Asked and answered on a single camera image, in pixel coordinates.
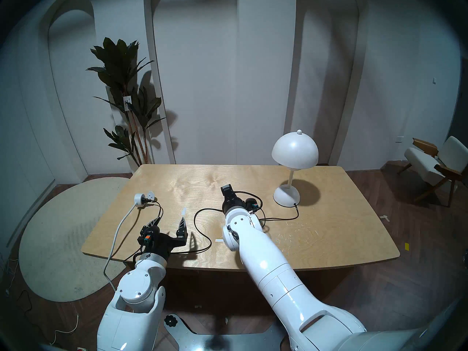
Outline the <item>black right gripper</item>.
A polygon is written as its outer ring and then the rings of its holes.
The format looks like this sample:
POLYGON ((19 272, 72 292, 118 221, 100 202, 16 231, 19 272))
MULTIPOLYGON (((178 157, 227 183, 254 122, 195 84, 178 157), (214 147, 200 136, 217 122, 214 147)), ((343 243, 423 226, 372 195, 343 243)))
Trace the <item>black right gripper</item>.
POLYGON ((257 195, 250 192, 241 192, 241 194, 250 195, 251 197, 242 200, 236 194, 237 192, 223 192, 224 202, 222 204, 223 213, 228 213, 233 208, 243 208, 249 213, 256 213, 263 208, 263 201, 257 195))

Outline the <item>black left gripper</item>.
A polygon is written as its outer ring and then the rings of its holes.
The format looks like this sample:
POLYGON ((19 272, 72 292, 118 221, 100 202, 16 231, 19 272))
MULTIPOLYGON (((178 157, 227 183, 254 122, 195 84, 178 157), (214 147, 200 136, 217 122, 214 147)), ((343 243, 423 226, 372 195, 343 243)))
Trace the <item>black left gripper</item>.
POLYGON ((176 237, 171 237, 168 234, 161 233, 158 224, 161 216, 151 220, 143 226, 140 236, 137 241, 143 247, 143 253, 152 253, 161 256, 164 260, 168 260, 174 248, 183 247, 187 243, 187 226, 185 218, 182 216, 176 231, 176 237))

